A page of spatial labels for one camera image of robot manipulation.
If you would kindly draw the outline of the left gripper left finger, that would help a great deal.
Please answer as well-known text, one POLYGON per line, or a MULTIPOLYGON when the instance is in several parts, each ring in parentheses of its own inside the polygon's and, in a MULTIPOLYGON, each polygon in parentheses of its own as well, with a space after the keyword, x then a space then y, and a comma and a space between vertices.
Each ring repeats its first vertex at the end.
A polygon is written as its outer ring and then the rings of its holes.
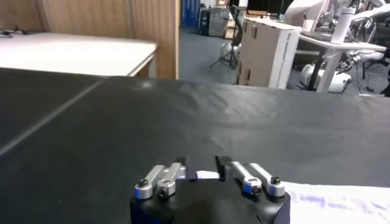
POLYGON ((167 198, 175 194, 176 181, 186 179, 186 157, 177 157, 170 166, 155 165, 147 175, 138 180, 134 196, 138 200, 148 200, 157 194, 167 198))

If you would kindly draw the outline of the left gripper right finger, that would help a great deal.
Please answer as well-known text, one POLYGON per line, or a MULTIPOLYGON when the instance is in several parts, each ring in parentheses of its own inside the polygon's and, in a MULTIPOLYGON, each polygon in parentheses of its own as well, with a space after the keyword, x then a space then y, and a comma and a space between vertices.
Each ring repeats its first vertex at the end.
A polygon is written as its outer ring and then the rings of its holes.
POLYGON ((285 184, 257 163, 242 164, 229 156, 215 156, 219 179, 238 181, 242 191, 249 195, 265 192, 271 197, 284 197, 285 184))

